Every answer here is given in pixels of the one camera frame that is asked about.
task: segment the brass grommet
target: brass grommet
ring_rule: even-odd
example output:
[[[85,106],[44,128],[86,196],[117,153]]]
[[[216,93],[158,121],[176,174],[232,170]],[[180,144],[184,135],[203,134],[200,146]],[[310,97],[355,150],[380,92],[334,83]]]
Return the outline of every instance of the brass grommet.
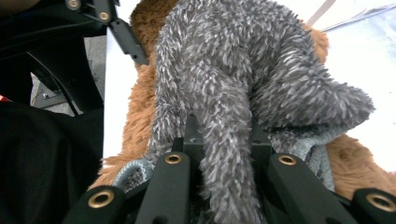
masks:
[[[366,199],[376,208],[386,212],[396,212],[396,203],[384,195],[369,193],[366,195]]]
[[[295,165],[297,163],[297,160],[295,160],[293,157],[291,156],[280,156],[277,158],[280,162],[282,162],[285,165]]]
[[[165,161],[169,164],[178,164],[183,160],[183,158],[177,154],[169,155],[165,158]]]
[[[88,205],[91,208],[101,208],[110,204],[114,200],[114,192],[108,189],[97,192],[91,196],[88,200]]]
[[[69,0],[68,4],[70,7],[79,7],[79,2],[76,0]]]
[[[105,13],[105,12],[101,12],[101,13],[99,13],[99,18],[100,18],[102,21],[107,21],[107,20],[108,20],[108,14]]]

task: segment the gray plush toy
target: gray plush toy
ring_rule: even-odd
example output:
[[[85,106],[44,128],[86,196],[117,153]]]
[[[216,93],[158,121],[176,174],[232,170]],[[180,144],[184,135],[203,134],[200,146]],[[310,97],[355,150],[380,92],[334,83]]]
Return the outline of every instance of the gray plush toy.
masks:
[[[263,223],[251,167],[252,116],[277,152],[299,156],[329,189],[325,144],[374,110],[361,90],[334,82],[310,34],[286,7],[264,0],[180,0],[157,44],[155,165],[193,113],[205,158],[200,223]]]

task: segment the white surface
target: white surface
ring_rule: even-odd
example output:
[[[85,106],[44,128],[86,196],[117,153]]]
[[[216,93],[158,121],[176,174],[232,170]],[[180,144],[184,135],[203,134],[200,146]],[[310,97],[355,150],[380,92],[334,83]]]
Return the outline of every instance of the white surface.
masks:
[[[119,18],[129,22],[138,2],[120,0],[120,7],[117,7]],[[107,30],[104,158],[117,155],[121,150],[128,97],[136,80],[134,61],[122,52],[113,34]]]
[[[308,20],[323,1],[278,0],[296,11],[304,20]],[[323,17],[314,27],[317,29],[320,28],[319,26],[329,27],[344,20],[345,15],[354,16],[373,4],[385,5],[388,2],[394,3],[395,0],[359,0],[358,5],[357,2],[358,0],[336,1],[334,4],[336,10],[332,13],[329,11],[328,19],[323,20],[325,18]],[[120,3],[119,17],[129,21],[129,16],[138,1],[121,0]],[[396,26],[393,23],[393,26],[387,27],[386,33],[381,34],[389,44],[393,43],[390,49],[384,45],[383,39],[375,38],[375,31],[366,32],[364,26],[361,27],[363,28],[352,29],[349,32],[338,29],[328,33],[331,47],[326,66],[336,80],[359,87],[373,98],[375,113],[370,120],[348,134],[360,139],[363,145],[370,148],[375,155],[375,161],[381,167],[388,171],[396,171],[396,162],[391,162],[395,157],[392,140],[396,138],[396,74],[394,72],[396,71]],[[129,55],[123,54],[112,34],[108,32],[104,157],[120,152],[123,126],[128,112],[128,97],[136,76],[133,60]]]
[[[386,171],[396,171],[396,8],[330,30],[326,66],[335,80],[366,91],[375,112],[349,136],[373,152]]]
[[[308,21],[325,0],[276,0],[290,8],[299,19]],[[318,30],[327,30],[372,8],[396,7],[396,0],[336,0],[330,9],[314,24]]]

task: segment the brown plush toy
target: brown plush toy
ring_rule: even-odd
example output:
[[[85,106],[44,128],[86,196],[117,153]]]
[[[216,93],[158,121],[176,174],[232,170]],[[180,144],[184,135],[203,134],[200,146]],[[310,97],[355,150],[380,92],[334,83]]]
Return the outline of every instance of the brown plush toy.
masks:
[[[104,168],[91,188],[111,185],[120,169],[129,161],[140,159],[148,148],[151,123],[155,114],[155,44],[164,19],[177,0],[142,0],[131,15],[132,29],[148,54],[149,65],[136,65],[138,79],[130,96],[124,126],[122,151],[104,159]],[[329,41],[320,31],[311,30],[315,51],[325,63]],[[336,192],[348,199],[361,188],[378,188],[396,195],[396,175],[386,173],[373,160],[370,151],[356,139],[342,135],[327,145]]]

